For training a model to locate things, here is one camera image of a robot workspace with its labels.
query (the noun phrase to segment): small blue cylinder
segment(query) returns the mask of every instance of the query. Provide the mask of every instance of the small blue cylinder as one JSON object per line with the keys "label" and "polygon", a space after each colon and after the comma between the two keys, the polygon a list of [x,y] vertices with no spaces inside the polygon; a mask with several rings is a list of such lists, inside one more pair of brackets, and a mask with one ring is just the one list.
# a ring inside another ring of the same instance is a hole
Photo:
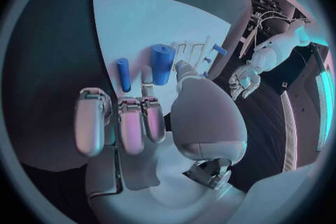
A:
{"label": "small blue cylinder", "polygon": [[168,82],[175,49],[167,45],[154,45],[151,49],[153,84],[164,85]]}
{"label": "small blue cylinder", "polygon": [[225,56],[227,54],[227,50],[221,48],[220,46],[218,46],[216,44],[213,46],[213,49],[218,51],[218,53],[222,54],[223,56]]}
{"label": "small blue cylinder", "polygon": [[123,92],[129,92],[130,75],[129,75],[128,60],[126,58],[120,58],[116,60],[116,64],[118,66],[119,79],[120,83],[122,84]]}

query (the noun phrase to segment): blue cylinder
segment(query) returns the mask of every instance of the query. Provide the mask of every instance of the blue cylinder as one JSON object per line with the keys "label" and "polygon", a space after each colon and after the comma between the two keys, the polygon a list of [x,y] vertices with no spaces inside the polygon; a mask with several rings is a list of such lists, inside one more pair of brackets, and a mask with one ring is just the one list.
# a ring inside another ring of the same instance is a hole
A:
{"label": "blue cylinder", "polygon": [[167,45],[154,45],[151,49],[153,84],[164,85],[168,82],[175,49]]}
{"label": "blue cylinder", "polygon": [[128,60],[126,58],[120,58],[116,60],[116,64],[118,66],[119,79],[120,83],[122,84],[123,92],[129,92],[130,75],[129,75]]}
{"label": "blue cylinder", "polygon": [[217,44],[215,44],[213,46],[213,49],[218,51],[218,53],[222,54],[223,56],[225,56],[227,54],[227,50],[221,48],[220,46],[218,46]]}

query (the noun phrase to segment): white table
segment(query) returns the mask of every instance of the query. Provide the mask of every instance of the white table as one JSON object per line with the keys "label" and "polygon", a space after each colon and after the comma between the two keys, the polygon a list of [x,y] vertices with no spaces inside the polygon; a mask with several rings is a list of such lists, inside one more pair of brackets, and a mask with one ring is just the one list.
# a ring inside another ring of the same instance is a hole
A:
{"label": "white table", "polygon": [[[195,65],[200,59],[197,71],[203,74],[217,56],[213,45],[221,46],[230,28],[229,23],[210,13],[172,0],[94,0],[94,14],[100,49],[117,97],[141,96],[141,70],[150,65],[152,45],[175,46],[175,60],[183,58]],[[206,44],[202,59],[203,46],[197,44]],[[132,89],[127,93],[119,81],[115,63],[119,58],[129,62]],[[171,71],[166,85],[154,85],[154,92],[164,115],[168,114],[178,95],[176,72]]]}

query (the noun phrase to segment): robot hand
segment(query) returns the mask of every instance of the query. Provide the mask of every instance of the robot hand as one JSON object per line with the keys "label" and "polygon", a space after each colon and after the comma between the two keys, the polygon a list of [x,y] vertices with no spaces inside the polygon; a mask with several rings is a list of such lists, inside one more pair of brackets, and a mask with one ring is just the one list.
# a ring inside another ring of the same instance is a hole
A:
{"label": "robot hand", "polygon": [[240,66],[233,72],[228,82],[231,97],[235,101],[241,93],[245,99],[254,92],[260,85],[260,76],[248,61],[246,65]]}

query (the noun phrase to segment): white tabletop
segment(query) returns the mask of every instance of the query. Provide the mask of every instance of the white tabletop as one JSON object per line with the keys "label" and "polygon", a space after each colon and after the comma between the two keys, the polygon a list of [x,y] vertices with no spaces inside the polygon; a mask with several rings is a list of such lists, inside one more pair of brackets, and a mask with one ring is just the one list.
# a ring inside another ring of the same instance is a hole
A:
{"label": "white tabletop", "polygon": [[[217,56],[214,44],[221,46],[230,24],[198,8],[172,0],[94,0],[94,14],[100,49],[117,97],[141,96],[141,70],[150,65],[150,47],[175,46],[175,60],[183,58],[197,71],[208,71]],[[115,61],[127,58],[132,88],[124,93]],[[176,72],[166,85],[154,85],[164,115],[177,97]]]}

